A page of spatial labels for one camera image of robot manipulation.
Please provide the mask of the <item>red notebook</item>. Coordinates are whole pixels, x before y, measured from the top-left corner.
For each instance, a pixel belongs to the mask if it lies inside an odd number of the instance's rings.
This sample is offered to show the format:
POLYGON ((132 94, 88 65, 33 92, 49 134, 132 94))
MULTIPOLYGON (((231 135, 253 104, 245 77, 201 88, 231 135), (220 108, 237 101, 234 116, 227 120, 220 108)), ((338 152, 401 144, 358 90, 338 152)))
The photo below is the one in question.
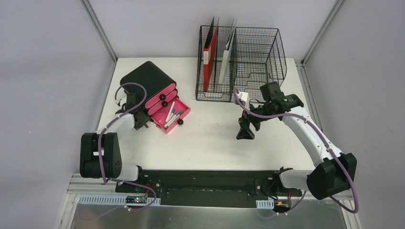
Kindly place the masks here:
POLYGON ((218 23, 214 24, 215 17, 213 17, 211 25, 209 27, 207 37, 203 50, 203 64, 204 64, 204 76, 203 76, 203 91, 208 92, 209 83, 211 80, 211 74, 213 70, 213 64, 216 53, 216 42, 218 35, 218 23))

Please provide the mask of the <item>grey notebook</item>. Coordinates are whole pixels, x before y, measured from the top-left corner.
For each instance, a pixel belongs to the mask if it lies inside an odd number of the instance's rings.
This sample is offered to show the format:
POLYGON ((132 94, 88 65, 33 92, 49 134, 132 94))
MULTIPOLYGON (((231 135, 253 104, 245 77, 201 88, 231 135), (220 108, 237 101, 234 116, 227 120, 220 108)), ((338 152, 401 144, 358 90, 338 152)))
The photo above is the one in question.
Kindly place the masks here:
POLYGON ((225 79, 225 76, 226 76, 226 73, 228 70, 229 61, 230 61, 230 57, 231 57, 231 53, 232 53, 232 45, 233 45, 233 40, 234 40, 236 22, 237 22, 237 19, 233 18, 230 32, 228 35, 228 39, 227 39, 227 42, 224 47, 221 71, 220 71, 219 80, 218 80, 219 84, 222 84, 224 82, 224 79, 225 79))

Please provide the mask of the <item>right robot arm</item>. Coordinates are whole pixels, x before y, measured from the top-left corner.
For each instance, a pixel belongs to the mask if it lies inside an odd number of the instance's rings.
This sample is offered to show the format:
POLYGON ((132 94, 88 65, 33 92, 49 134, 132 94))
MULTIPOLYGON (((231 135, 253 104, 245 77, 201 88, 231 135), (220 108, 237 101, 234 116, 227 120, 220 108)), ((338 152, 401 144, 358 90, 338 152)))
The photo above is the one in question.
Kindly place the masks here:
POLYGON ((285 95, 277 82, 260 87, 264 103, 250 104, 249 94, 233 89, 235 103, 242 109, 238 122, 238 140, 253 140, 250 129, 260 130, 261 123, 278 118, 298 138, 312 160, 312 171, 284 169, 271 182, 276 195, 284 195, 290 188, 309 191, 316 199, 333 198, 343 191, 351 190, 354 201, 358 194, 354 185, 357 159, 352 153, 343 153, 335 146, 310 117, 304 103, 295 94, 285 95))

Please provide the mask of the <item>black pink drawer unit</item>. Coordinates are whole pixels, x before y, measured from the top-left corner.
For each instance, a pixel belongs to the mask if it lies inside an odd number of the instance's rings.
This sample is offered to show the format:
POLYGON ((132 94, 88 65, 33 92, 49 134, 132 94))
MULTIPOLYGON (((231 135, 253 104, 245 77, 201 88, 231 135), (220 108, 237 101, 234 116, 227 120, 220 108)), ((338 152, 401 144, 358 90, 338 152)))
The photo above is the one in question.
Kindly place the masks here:
POLYGON ((177 83, 151 61, 143 63, 125 75, 120 80, 120 88, 124 90, 125 94, 136 93, 142 97, 146 96, 143 105, 150 121, 163 129, 165 133, 169 133, 176 125, 182 125, 184 118, 191 110, 179 99, 177 83), (175 105, 171 118, 180 111, 183 113, 165 129, 166 118, 173 101, 175 105))

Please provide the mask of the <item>teal white pen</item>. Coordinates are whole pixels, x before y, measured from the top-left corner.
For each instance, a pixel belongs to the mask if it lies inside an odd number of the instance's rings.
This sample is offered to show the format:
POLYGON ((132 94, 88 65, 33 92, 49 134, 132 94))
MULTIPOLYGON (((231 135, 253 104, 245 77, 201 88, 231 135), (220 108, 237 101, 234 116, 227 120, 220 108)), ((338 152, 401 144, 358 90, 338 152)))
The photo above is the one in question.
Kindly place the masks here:
POLYGON ((178 112, 167 124, 167 127, 169 127, 173 122, 175 122, 181 115, 183 111, 178 112))

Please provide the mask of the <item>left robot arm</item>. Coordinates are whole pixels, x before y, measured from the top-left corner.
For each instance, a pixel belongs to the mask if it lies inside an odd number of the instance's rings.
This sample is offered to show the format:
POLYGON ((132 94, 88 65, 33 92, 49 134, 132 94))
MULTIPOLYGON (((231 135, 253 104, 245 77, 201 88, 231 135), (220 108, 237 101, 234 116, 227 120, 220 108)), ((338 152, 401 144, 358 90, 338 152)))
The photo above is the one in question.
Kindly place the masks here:
POLYGON ((119 139, 137 128, 140 106, 146 96, 128 94, 113 120, 96 132, 84 133, 80 147, 80 175, 84 178, 125 180, 134 193, 145 189, 146 180, 139 176, 140 167, 122 161, 119 139))

